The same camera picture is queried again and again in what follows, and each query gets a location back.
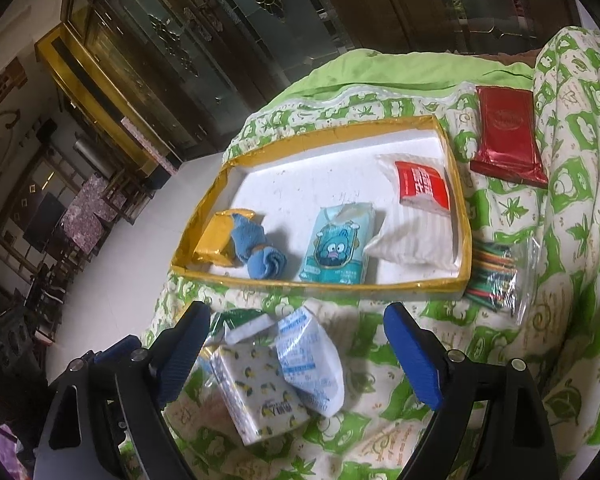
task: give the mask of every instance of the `bedspread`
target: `bedspread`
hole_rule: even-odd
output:
[[[373,56],[366,62],[372,63]],[[563,478],[577,478],[600,447],[600,35],[573,27],[560,31],[540,53],[532,84],[536,139],[550,179],[548,190],[469,170],[480,137],[471,82],[454,84],[443,96],[415,94],[389,84],[347,82],[337,88],[334,82],[316,99],[292,87],[284,100],[249,117],[224,159],[328,126],[435,115],[458,162],[474,236],[514,242],[535,234],[541,240],[538,293],[518,330],[466,300],[405,305],[446,347],[461,349],[472,360],[526,360],[544,388]],[[145,344],[172,326],[193,300],[205,301],[216,311],[258,308],[278,317],[304,304],[336,343],[347,389],[344,407],[335,416],[316,418],[293,433],[244,448],[230,419],[208,416],[201,409],[202,375],[194,368],[164,416],[198,478],[397,477],[431,412],[415,398],[387,343],[384,303],[257,294],[206,286],[170,273]],[[476,407],[475,420],[481,409]],[[478,426],[470,425],[450,478],[462,478]],[[140,474],[134,459],[128,466],[133,476]]]

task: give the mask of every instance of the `tissue pack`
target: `tissue pack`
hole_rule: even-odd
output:
[[[304,258],[300,279],[314,283],[363,283],[375,212],[367,202],[320,209]]]
[[[275,349],[220,345],[211,367],[245,446],[291,431],[309,414],[280,368]]]

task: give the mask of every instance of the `decorative glass panel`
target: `decorative glass panel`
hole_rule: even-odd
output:
[[[125,89],[125,95],[129,97],[131,104],[141,113],[144,120],[158,134],[166,133],[163,140],[179,156],[187,158],[187,150],[193,149],[198,144],[197,139],[184,129],[115,47],[108,28],[99,16],[93,20],[87,48],[114,83],[119,88]]]
[[[455,24],[456,47],[476,54],[515,54],[535,48],[521,0],[443,0]]]
[[[84,36],[88,10],[89,3],[87,0],[71,0],[69,22],[81,37]]]
[[[190,9],[166,0],[108,0],[141,43],[158,51],[165,70],[199,108],[215,121],[221,136],[234,135],[250,111],[205,47],[212,37]]]
[[[327,0],[217,1],[284,85],[353,47]]]

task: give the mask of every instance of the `blue gripper pad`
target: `blue gripper pad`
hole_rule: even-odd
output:
[[[209,334],[210,324],[211,310],[204,305],[191,320],[167,362],[158,370],[156,402],[161,409],[178,398]]]
[[[117,361],[123,356],[128,356],[133,350],[140,348],[141,346],[142,344],[140,343],[138,336],[128,335],[107,348],[104,352],[96,354],[96,357],[93,358],[93,362],[97,364],[106,361]]]
[[[384,310],[384,333],[416,397],[435,411],[442,403],[438,370],[412,333],[413,328],[405,324],[400,308],[404,307],[391,304]]]

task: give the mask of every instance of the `yellow tape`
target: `yellow tape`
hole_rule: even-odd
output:
[[[287,156],[314,148],[321,148],[340,142],[365,139],[367,137],[381,136],[400,130],[435,130],[438,133],[446,157],[446,170],[451,184],[451,195],[455,204],[458,219],[458,231],[461,245],[459,250],[462,261],[458,276],[455,278],[437,278],[435,280],[421,280],[419,282],[391,283],[387,285],[341,285],[338,283],[305,283],[289,282],[285,280],[248,280],[245,278],[232,278],[218,276],[202,270],[189,270],[187,266],[192,263],[193,248],[196,247],[202,236],[207,219],[226,187],[229,174],[237,166],[254,168],[261,164],[275,162]],[[453,157],[451,146],[444,130],[434,116],[419,116],[395,119],[383,119],[365,123],[346,124],[335,128],[315,130],[305,134],[287,137],[286,139],[271,142],[243,155],[239,155],[221,169],[206,195],[196,207],[189,219],[180,239],[180,244],[171,260],[171,269],[181,276],[209,284],[221,284],[229,288],[240,290],[253,290],[257,292],[274,292],[283,295],[304,294],[317,298],[329,299],[335,297],[406,300],[413,298],[431,299],[459,297],[471,274],[472,240],[471,227],[466,213],[462,185],[458,174],[456,160]]]

